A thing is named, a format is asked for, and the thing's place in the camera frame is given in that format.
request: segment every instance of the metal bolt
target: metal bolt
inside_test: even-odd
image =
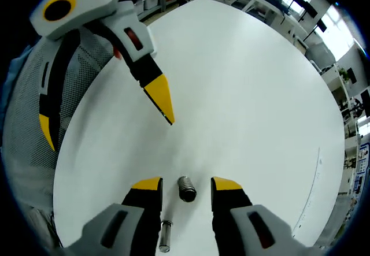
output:
[[[160,237],[160,252],[169,252],[169,245],[171,240],[171,226],[172,222],[168,220],[162,221],[162,230]]]
[[[194,201],[197,196],[197,191],[195,190],[190,178],[187,176],[182,176],[177,180],[179,185],[179,195],[180,198],[185,202]]]

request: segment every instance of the black circular marking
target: black circular marking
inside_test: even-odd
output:
[[[67,0],[58,0],[51,3],[45,10],[44,17],[48,21],[57,21],[71,11],[71,3]]]

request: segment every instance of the desk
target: desk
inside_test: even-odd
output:
[[[173,221],[169,255],[217,254],[210,178],[242,185],[292,228],[302,220],[318,149],[322,190],[295,237],[313,244],[338,194],[344,158],[341,113],[325,82],[281,35],[248,14],[195,0],[150,25],[176,122],[159,114],[112,59],[73,115],[54,180],[54,216],[64,246],[139,180],[164,178],[162,218]],[[189,176],[193,203],[180,200]]]
[[[288,27],[287,31],[289,31],[290,36],[293,37],[293,34],[294,34],[296,28],[298,28],[298,31],[300,32],[300,35],[302,35],[302,34],[305,35],[305,36],[307,35],[307,32],[305,31],[305,29],[300,25],[300,23],[293,16],[289,16],[287,14],[282,13],[282,11],[280,9],[278,9],[276,6],[273,6],[271,3],[267,2],[266,0],[250,0],[247,3],[247,5],[242,9],[242,11],[248,13],[249,11],[251,11],[252,9],[255,8],[257,3],[267,7],[268,10],[273,11],[277,16],[282,17],[282,18],[279,18],[278,21],[274,20],[274,23],[276,22],[278,25],[281,25],[281,22],[282,22],[283,18],[285,17],[284,22],[289,24],[289,27]]]

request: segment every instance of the gray mesh cover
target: gray mesh cover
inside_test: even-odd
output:
[[[39,81],[43,52],[52,45],[42,38],[17,79],[5,116],[3,161],[13,194],[19,202],[51,212],[58,151],[84,93],[113,56],[110,43],[82,28],[81,44],[65,75],[58,149],[54,152],[39,123]]]

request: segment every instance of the shelf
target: shelf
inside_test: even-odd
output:
[[[139,20],[144,19],[145,17],[152,14],[153,12],[156,12],[158,9],[161,9],[161,6],[155,6],[152,9],[144,10],[143,13],[139,14],[138,16]]]
[[[171,6],[172,4],[176,3],[177,0],[170,0],[168,2],[166,2],[166,6]]]

